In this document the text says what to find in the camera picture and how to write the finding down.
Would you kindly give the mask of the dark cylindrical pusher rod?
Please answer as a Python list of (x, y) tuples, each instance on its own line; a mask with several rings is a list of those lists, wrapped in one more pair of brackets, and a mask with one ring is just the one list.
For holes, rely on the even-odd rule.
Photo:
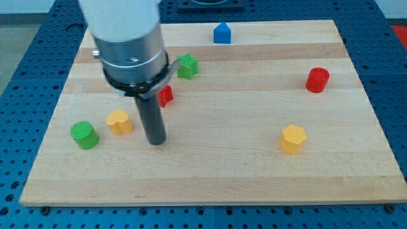
[(148, 142), (154, 146), (163, 144), (167, 135), (157, 95), (148, 98), (136, 95), (135, 103)]

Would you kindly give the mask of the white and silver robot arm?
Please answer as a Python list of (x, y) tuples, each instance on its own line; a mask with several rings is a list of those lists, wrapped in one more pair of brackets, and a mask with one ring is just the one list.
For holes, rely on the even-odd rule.
[(158, 92), (180, 68), (169, 62), (160, 25), (159, 0), (79, 0), (107, 82), (133, 97), (152, 145), (166, 140)]

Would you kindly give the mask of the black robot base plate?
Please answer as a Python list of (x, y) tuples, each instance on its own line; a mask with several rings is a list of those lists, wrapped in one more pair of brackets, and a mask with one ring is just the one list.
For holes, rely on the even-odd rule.
[(176, 0), (174, 3), (181, 12), (245, 10), (244, 0)]

